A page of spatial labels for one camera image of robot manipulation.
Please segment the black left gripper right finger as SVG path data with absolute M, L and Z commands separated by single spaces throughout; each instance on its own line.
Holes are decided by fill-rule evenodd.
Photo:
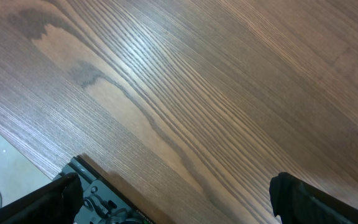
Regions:
M 282 223 L 358 223 L 358 209 L 295 176 L 281 172 L 270 181 L 273 214 Z

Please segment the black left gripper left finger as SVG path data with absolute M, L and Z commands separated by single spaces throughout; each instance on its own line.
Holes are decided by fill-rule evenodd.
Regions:
M 83 206 L 83 188 L 72 172 L 0 208 L 0 223 L 73 224 Z

